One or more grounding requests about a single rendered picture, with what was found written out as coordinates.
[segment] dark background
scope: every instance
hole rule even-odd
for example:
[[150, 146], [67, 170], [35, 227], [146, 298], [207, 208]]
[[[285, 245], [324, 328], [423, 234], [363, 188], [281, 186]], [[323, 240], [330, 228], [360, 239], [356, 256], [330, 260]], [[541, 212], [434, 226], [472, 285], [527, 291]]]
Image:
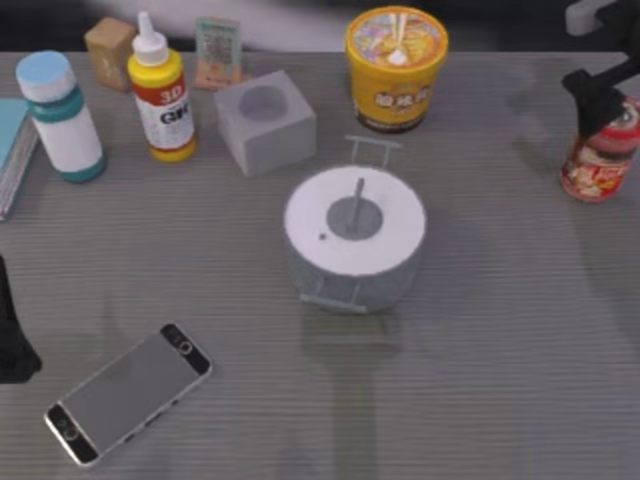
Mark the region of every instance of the dark background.
[[[153, 9], [149, 0], [145, 8]], [[176, 14], [184, 2], [207, 5], [207, 0], [176, 0]], [[211, 0], [212, 10], [224, 1]], [[367, 10], [388, 4], [377, 0], [262, 0], [299, 7], [307, 2], [316, 9]], [[607, 51], [613, 44], [607, 35], [595, 32], [573, 38], [565, 33], [564, 11], [574, 0], [422, 0], [397, 1], [424, 9], [441, 19], [450, 31], [454, 50], [497, 51]], [[83, 35], [106, 14], [109, 6], [93, 0], [1, 0], [0, 50], [32, 51], [45, 48], [84, 50]], [[193, 50], [188, 35], [168, 35], [172, 46]], [[246, 45], [260, 50], [261, 45]]]

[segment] gray cube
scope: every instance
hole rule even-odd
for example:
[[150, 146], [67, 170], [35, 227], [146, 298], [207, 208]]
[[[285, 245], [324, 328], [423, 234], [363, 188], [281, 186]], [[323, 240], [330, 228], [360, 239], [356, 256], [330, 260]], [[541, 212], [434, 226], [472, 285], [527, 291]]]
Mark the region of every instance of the gray cube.
[[317, 121], [282, 70], [214, 94], [218, 130], [247, 177], [316, 154]]

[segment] phone screen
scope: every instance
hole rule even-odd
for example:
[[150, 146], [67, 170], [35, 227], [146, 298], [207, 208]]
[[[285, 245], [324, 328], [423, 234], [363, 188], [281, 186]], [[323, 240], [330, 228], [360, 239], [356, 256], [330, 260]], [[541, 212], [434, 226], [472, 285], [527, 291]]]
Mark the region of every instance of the phone screen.
[[101, 456], [200, 377], [178, 349], [155, 334], [59, 404]]

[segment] text on glue bottle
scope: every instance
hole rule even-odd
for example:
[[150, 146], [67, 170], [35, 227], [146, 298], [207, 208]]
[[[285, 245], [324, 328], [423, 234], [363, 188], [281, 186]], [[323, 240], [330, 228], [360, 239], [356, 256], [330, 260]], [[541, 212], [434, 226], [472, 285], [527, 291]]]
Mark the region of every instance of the text on glue bottle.
[[32, 53], [16, 78], [53, 168], [74, 183], [100, 175], [104, 152], [69, 60], [53, 50]]
[[180, 162], [196, 148], [182, 60], [154, 31], [147, 12], [138, 13], [138, 30], [127, 69], [144, 133], [157, 160]]

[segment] brown box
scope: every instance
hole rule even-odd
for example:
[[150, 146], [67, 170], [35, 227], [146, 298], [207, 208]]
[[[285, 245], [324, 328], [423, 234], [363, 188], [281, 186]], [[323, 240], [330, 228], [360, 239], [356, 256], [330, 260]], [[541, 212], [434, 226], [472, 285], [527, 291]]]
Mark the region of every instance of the brown box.
[[136, 28], [114, 18], [105, 17], [89, 30], [84, 41], [98, 81], [121, 92], [131, 88], [127, 61], [133, 53]]

